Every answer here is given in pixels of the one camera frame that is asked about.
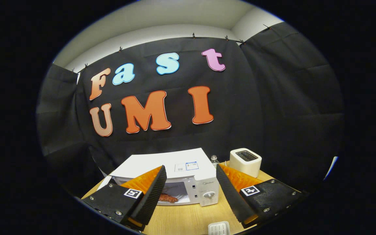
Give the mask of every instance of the black cloth backdrop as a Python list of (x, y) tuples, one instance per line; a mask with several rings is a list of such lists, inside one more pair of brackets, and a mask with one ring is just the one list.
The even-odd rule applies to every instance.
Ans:
[[(262, 156), (261, 169), (298, 190), (311, 191), (324, 178), (339, 149), (342, 98), (328, 63), (315, 47), (286, 23), (262, 31), (240, 47), (216, 38), (153, 41), (108, 55), (77, 74), (55, 65), (40, 94), (38, 120), (44, 155), (64, 186), (83, 196), (101, 176), (132, 154), (202, 148), (207, 156), (229, 160), (230, 150), (248, 148)], [(201, 52), (215, 49), (226, 68), (213, 71)], [(156, 58), (179, 55), (175, 73), (159, 75)], [(134, 64), (134, 79), (113, 85), (116, 68)], [(106, 68), (102, 94), (89, 100), (91, 78)], [(214, 120), (195, 125), (188, 89), (207, 86)], [(135, 96), (144, 107), (151, 92), (166, 91), (168, 130), (126, 132), (121, 100)], [(95, 132), (89, 110), (110, 103), (113, 132)], [(100, 124), (106, 126), (103, 111)]]

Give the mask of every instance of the orange letter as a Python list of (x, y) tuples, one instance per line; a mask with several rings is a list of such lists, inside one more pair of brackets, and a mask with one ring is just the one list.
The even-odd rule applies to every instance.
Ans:
[(101, 73), (93, 76), (91, 78), (92, 81), (92, 91), (91, 95), (89, 97), (89, 100), (93, 100), (101, 95), (102, 91), (100, 90), (100, 86), (104, 87), (105, 85), (105, 76), (109, 75), (111, 73), (111, 70), (109, 68), (104, 69)]
[(210, 88), (207, 86), (195, 86), (188, 90), (188, 93), (192, 95), (194, 99), (195, 116), (192, 119), (192, 123), (204, 124), (214, 120), (214, 117), (209, 111), (209, 101), (207, 99), (209, 92)]
[(94, 125), (95, 131), (97, 132), (98, 135), (106, 137), (111, 135), (112, 133), (112, 122), (111, 122), (111, 115), (109, 110), (111, 109), (111, 104), (104, 104), (101, 106), (101, 110), (104, 111), (104, 116), (105, 116), (105, 122), (107, 127), (104, 129), (101, 127), (100, 124), (100, 119), (98, 118), (98, 112), (100, 109), (98, 107), (91, 108), (89, 113), (92, 116), (92, 123)]
[(150, 128), (154, 131), (166, 130), (171, 127), (166, 119), (165, 112), (166, 92), (152, 92), (146, 101), (146, 107), (143, 108), (135, 96), (128, 96), (121, 100), (127, 115), (126, 132), (129, 134), (139, 132), (140, 128), (136, 125), (136, 120), (144, 131), (147, 131), (150, 117), (152, 116), (152, 125)]

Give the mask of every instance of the letter m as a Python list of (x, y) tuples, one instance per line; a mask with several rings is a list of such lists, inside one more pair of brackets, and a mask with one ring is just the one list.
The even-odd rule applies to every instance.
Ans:
[(152, 130), (159, 131), (169, 129), (171, 124), (166, 119), (165, 97), (165, 91), (150, 93), (144, 108), (135, 96), (123, 98), (121, 104), (124, 105), (126, 109), (128, 125), (126, 132), (132, 134), (140, 131), (140, 128), (136, 125), (136, 120), (141, 128), (147, 131), (150, 117), (152, 117), (152, 125), (150, 125)]

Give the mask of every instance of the light blue letter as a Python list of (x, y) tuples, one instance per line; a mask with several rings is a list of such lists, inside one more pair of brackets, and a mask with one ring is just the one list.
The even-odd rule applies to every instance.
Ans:
[(159, 67), (156, 69), (158, 74), (163, 75), (166, 73), (175, 73), (179, 68), (179, 55), (175, 52), (173, 53), (166, 53), (158, 56), (156, 58), (156, 63)]
[(133, 78), (136, 76), (133, 73), (133, 69), (134, 65), (131, 63), (121, 65), (115, 70), (116, 75), (112, 79), (112, 83), (114, 85), (120, 85), (123, 82), (131, 82), (131, 80), (133, 80)]

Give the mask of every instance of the microwave label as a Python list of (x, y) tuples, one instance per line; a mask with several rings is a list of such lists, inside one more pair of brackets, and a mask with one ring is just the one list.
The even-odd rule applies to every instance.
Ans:
[(187, 162), (185, 165), (186, 165), (187, 171), (198, 169), (197, 162)]
[(175, 164), (175, 172), (186, 171), (185, 163)]

